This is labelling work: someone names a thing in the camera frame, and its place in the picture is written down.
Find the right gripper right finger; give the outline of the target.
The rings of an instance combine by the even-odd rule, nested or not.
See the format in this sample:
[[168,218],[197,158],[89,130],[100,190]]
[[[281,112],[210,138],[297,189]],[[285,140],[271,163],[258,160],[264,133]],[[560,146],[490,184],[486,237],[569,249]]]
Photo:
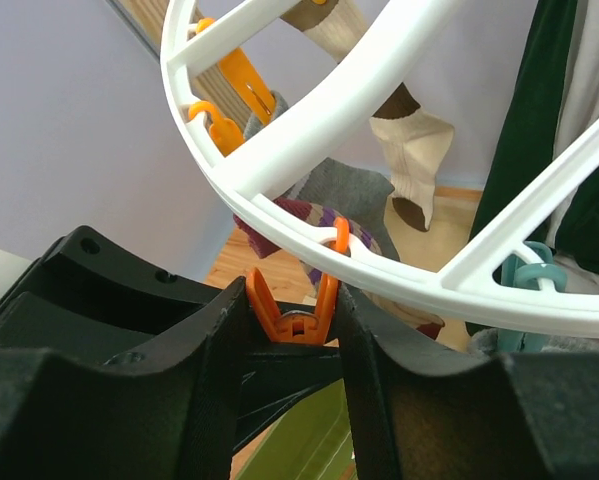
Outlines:
[[353,287],[335,323],[359,478],[599,479],[599,353],[461,353]]

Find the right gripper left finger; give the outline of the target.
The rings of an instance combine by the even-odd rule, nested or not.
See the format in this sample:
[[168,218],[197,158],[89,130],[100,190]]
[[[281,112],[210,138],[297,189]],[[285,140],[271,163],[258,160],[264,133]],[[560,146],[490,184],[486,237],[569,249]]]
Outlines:
[[0,345],[0,479],[228,478],[246,312],[236,280],[98,359]]

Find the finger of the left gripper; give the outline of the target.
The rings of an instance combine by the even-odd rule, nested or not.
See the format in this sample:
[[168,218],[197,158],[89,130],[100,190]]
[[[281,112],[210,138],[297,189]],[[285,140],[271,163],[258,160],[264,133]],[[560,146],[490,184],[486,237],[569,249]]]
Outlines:
[[[243,278],[232,282],[236,280],[245,287]],[[2,295],[0,345],[51,348],[98,359],[160,335],[226,288],[170,274],[82,226],[56,241]],[[341,376],[333,348],[285,344],[250,348],[251,319],[247,300],[233,451]]]

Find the orange clip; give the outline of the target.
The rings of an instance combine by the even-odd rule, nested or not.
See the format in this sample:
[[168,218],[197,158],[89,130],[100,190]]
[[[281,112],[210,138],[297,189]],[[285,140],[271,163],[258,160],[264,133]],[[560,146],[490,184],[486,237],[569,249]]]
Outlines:
[[249,323],[250,348],[264,344],[331,348],[328,336],[337,308],[342,281],[321,273],[312,303],[283,308],[257,267],[245,275],[245,295],[252,319]]

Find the yellow-orange clothes clip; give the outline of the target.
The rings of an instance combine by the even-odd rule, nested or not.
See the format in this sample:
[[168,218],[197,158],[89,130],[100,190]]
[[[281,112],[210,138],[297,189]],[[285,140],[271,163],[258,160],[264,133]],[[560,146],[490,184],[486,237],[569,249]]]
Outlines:
[[267,125],[276,100],[241,48],[236,48],[207,71],[192,76],[192,85],[244,130],[254,115]]

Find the dark green sock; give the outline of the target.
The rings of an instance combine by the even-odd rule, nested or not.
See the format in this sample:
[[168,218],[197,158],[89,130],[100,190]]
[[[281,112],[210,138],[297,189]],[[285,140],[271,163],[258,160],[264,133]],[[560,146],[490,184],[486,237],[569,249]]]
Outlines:
[[[554,143],[578,2],[540,1],[536,6],[472,236],[560,155],[554,154]],[[547,241],[550,217],[530,238],[550,247],[557,263]]]

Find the grey striped sock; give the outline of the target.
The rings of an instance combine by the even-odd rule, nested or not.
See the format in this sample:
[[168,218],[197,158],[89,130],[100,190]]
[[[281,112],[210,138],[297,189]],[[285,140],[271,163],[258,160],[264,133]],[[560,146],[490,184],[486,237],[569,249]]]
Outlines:
[[385,226],[390,182],[380,173],[325,158],[274,203],[313,226],[330,226],[337,217],[372,252],[398,261],[399,253]]

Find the yellow-orange clip right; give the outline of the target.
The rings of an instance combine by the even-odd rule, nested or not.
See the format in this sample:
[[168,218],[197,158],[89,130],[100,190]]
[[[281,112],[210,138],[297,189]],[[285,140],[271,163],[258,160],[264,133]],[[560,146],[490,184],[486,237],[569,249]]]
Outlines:
[[188,108],[188,119],[193,120],[201,113],[209,115],[208,133],[224,157],[230,155],[245,142],[238,125],[232,119],[225,117],[211,102],[198,101],[192,104]]

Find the white sock on hanger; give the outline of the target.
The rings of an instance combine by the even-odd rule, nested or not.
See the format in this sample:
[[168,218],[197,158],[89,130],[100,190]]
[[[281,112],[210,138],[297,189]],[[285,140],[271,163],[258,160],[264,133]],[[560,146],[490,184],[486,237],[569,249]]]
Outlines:
[[[565,67],[554,154],[599,118],[599,1],[579,1]],[[554,210],[548,243],[571,293],[599,293],[599,167]]]

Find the green plastic basket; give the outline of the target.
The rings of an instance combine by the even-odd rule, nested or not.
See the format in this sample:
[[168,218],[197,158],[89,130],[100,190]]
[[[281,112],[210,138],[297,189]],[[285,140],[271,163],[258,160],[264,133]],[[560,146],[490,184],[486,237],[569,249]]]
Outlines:
[[354,479],[352,435],[339,380],[293,406],[237,474],[239,479]]

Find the wooden drying rack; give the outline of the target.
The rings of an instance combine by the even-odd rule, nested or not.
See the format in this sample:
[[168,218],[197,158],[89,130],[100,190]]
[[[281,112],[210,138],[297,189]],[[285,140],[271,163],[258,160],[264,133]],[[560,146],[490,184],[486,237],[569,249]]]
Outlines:
[[[110,1],[110,5],[159,62],[169,1]],[[241,130],[252,115],[258,116],[264,123],[269,122],[276,106],[271,92],[255,90],[252,84],[235,88],[217,65],[197,76],[190,76],[189,83],[196,97],[215,105]]]

